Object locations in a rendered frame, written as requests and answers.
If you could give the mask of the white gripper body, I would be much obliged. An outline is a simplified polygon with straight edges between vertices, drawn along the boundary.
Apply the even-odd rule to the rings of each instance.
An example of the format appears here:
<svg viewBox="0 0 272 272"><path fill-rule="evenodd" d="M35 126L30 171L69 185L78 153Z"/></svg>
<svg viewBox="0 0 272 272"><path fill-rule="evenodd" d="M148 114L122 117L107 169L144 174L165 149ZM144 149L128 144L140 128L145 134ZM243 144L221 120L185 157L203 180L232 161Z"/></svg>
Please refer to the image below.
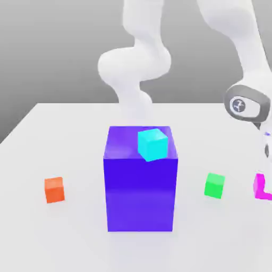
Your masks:
<svg viewBox="0 0 272 272"><path fill-rule="evenodd" d="M267 193L272 193L272 162L269 159L265 159L261 165L261 174L265 178L265 189Z"/></svg>

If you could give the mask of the small magenta cube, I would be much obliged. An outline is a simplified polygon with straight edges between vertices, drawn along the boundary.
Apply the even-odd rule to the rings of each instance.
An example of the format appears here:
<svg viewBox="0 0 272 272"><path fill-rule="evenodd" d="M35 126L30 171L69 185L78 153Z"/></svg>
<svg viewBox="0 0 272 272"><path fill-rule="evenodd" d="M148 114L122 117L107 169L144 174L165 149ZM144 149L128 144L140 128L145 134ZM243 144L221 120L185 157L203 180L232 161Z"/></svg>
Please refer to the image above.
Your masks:
<svg viewBox="0 0 272 272"><path fill-rule="evenodd" d="M264 191L265 176L263 174L256 174L253 183L253 192L256 199L272 201L272 194Z"/></svg>

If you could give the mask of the small green cube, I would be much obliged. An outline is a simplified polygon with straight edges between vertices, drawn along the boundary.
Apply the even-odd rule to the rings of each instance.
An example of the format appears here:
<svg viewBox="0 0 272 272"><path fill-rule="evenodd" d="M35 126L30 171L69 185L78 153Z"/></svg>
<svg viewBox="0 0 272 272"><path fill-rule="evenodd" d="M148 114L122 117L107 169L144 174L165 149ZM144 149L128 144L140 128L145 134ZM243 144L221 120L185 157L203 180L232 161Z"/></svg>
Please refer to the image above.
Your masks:
<svg viewBox="0 0 272 272"><path fill-rule="evenodd" d="M204 194L209 197L220 199L223 194L225 176L209 173L205 183Z"/></svg>

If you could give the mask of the small cyan cube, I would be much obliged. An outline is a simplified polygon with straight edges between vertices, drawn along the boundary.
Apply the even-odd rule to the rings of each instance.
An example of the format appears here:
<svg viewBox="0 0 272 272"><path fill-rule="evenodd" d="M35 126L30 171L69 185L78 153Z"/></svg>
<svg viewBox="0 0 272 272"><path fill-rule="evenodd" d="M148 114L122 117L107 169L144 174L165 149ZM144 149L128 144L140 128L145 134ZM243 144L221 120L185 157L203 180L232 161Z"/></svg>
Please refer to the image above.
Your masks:
<svg viewBox="0 0 272 272"><path fill-rule="evenodd" d="M158 128L138 132L138 153L147 162L166 158L168 137Z"/></svg>

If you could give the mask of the small orange cube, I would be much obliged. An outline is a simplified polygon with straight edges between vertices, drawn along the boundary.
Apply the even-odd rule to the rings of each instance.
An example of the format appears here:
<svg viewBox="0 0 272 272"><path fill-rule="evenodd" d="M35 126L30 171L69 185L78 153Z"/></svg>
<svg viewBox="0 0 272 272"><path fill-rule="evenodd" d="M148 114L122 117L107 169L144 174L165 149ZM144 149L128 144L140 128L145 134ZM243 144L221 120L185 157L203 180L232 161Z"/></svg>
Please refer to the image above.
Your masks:
<svg viewBox="0 0 272 272"><path fill-rule="evenodd" d="M65 200L62 177L45 179L45 196L47 203L55 203Z"/></svg>

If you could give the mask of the large blue box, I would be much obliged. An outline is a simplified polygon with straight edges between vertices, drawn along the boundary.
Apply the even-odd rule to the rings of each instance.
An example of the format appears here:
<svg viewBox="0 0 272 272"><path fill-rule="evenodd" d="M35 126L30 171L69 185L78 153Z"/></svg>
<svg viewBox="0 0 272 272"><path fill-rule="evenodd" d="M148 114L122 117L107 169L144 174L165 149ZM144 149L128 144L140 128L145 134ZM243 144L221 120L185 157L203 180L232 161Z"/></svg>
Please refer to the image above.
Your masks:
<svg viewBox="0 0 272 272"><path fill-rule="evenodd" d="M173 229L178 155L171 128L167 157L147 162L138 133L148 126L110 126L103 157L107 228L110 232L170 232Z"/></svg>

